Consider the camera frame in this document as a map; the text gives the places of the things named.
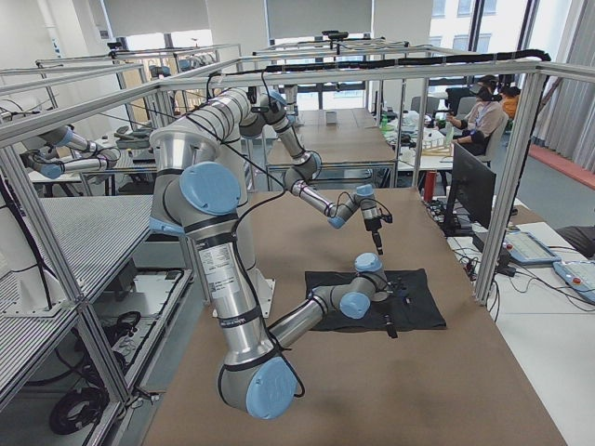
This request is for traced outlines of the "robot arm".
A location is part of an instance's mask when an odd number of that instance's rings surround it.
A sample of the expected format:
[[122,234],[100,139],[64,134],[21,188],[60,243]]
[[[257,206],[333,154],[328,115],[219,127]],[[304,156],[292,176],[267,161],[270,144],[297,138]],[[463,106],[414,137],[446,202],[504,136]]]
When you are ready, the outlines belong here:
[[241,176],[220,157],[233,137],[257,135],[265,126],[275,130],[293,161],[284,175],[284,190],[321,212],[333,227],[361,212],[365,228],[378,240],[388,216],[378,210],[370,185],[359,187],[345,203],[328,201],[311,187],[320,159],[301,145],[284,101],[275,93],[255,99],[243,89],[230,88],[152,132],[158,162],[150,226],[194,243],[197,270],[228,346],[218,373],[218,394],[232,408],[269,420],[304,393],[284,352],[332,311],[361,319],[373,303],[389,297],[391,284],[380,259],[382,249],[377,248],[356,257],[350,282],[316,287],[276,323],[265,322],[238,247],[245,189]]
[[361,212],[364,227],[371,233],[377,253],[381,256],[380,229],[383,222],[391,222],[391,217],[378,209],[374,187],[370,184],[357,187],[345,202],[327,200],[311,186],[322,170],[322,158],[317,152],[306,150],[298,139],[283,97],[275,91],[264,94],[261,99],[256,99],[253,93],[248,93],[247,97],[251,102],[250,115],[239,124],[240,134],[247,138],[260,134],[266,125],[273,128],[292,160],[283,176],[283,190],[321,212],[335,229],[342,228],[356,212]]

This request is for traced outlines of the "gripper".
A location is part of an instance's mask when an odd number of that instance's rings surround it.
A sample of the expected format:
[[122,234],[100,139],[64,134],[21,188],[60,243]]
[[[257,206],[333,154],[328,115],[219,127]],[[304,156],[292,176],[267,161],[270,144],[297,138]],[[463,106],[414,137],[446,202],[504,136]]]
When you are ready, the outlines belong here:
[[384,315],[385,330],[388,336],[392,339],[398,337],[398,332],[390,315],[390,299],[392,298],[392,290],[383,290],[374,294],[375,309],[380,314]]
[[366,217],[364,219],[365,229],[371,232],[373,242],[377,249],[377,254],[382,256],[384,254],[383,251],[383,244],[381,240],[381,236],[379,234],[380,229],[382,228],[382,217],[381,216],[373,216],[373,217]]

